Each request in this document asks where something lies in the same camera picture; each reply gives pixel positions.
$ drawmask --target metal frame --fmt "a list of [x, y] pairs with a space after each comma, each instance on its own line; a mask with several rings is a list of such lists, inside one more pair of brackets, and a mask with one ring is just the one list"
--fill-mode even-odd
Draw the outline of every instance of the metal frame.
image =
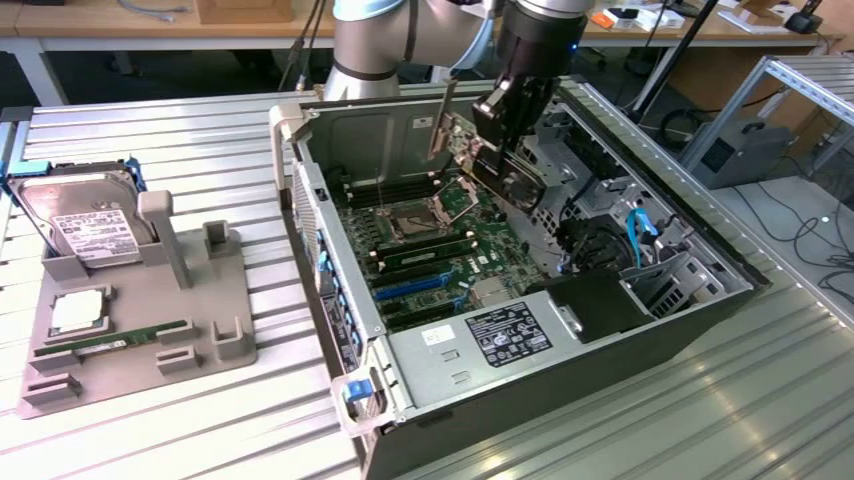
[[[714, 122], [708, 128], [703, 129], [696, 140], [691, 142], [682, 156], [686, 170], [692, 171], [699, 165], [723, 126], [740, 110], [742, 104], [766, 74], [776, 78], [783, 85], [800, 93], [816, 106], [854, 127], [854, 105], [851, 104], [854, 101], [854, 59], [846, 56], [766, 56], [759, 60]], [[767, 115], [770, 112], [763, 109], [762, 113]], [[810, 174], [827, 163], [851, 138], [854, 138], [854, 131], [848, 131], [824, 149], [815, 160]]]

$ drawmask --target hard drive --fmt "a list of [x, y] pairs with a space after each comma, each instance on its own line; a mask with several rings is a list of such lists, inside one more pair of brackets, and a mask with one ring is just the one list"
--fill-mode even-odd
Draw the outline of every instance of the hard drive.
[[53, 255], [76, 255], [89, 268], [140, 260], [139, 247], [156, 234], [137, 214], [144, 183], [135, 160], [60, 165], [6, 183]]

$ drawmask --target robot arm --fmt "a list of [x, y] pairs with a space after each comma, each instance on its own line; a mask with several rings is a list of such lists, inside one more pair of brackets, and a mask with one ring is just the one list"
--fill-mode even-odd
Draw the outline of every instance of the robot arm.
[[403, 62], [473, 67], [493, 27], [495, 9], [487, 3], [337, 0], [335, 66], [324, 99], [397, 95], [396, 69]]
[[488, 150], [483, 162], [497, 169], [543, 113], [570, 68], [592, 0], [516, 0], [504, 9], [496, 43], [501, 73], [495, 90], [473, 106], [477, 135]]
[[[492, 92], [473, 104], [484, 148], [469, 174], [527, 211], [540, 189], [525, 165], [509, 158], [511, 152], [546, 109], [558, 76], [568, 71], [594, 0], [513, 0], [501, 5], [499, 0], [339, 0], [335, 68], [324, 98], [396, 95], [396, 67], [403, 61], [472, 67], [500, 12], [501, 73]], [[440, 150], [431, 148], [432, 154]]]

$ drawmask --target power supply label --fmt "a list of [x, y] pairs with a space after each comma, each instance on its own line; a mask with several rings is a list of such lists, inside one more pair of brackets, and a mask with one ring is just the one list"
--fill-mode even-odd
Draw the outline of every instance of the power supply label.
[[465, 323], [492, 367], [507, 365], [551, 348], [548, 337], [524, 302], [467, 318]]

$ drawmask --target slotted metal surface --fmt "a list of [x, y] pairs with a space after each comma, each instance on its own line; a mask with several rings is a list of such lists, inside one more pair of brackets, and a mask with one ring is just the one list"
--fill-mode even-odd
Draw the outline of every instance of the slotted metal surface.
[[215, 219], [240, 231], [259, 358], [223, 374], [20, 420], [12, 409], [42, 242], [2, 196], [0, 477], [359, 478], [272, 183], [267, 111], [297, 100], [293, 94], [248, 95], [37, 109], [26, 160], [133, 154], [149, 188], [175, 196], [179, 232]]
[[854, 58], [847, 55], [774, 57], [764, 70], [854, 126]]
[[851, 331], [599, 94], [571, 91], [772, 287], [670, 362], [404, 478], [852, 478]]
[[[602, 97], [578, 86], [572, 91], [774, 286], [671, 362], [404, 478], [850, 479], [850, 331], [778, 269], [772, 252], [759, 251], [742, 226], [727, 223], [719, 204]], [[115, 159], [133, 152], [152, 188], [175, 189], [179, 230], [212, 218], [237, 223], [260, 350], [259, 362], [244, 369], [18, 420], [10, 408], [41, 275], [40, 242], [21, 212], [0, 199], [4, 478], [6, 472], [16, 479], [359, 477], [352, 444], [332, 414], [320, 348], [275, 209], [263, 161], [265, 126], [223, 122], [192, 128], [192, 117], [252, 113], [236, 103], [257, 102], [252, 108], [261, 111], [275, 101], [245, 96], [73, 106], [36, 115], [34, 130], [97, 123], [101, 134], [115, 137], [50, 142], [41, 136], [45, 141], [26, 147], [28, 158]], [[159, 115], [185, 123], [172, 121], [165, 131], [135, 136], [133, 122]], [[6, 224], [4, 209], [12, 213]]]

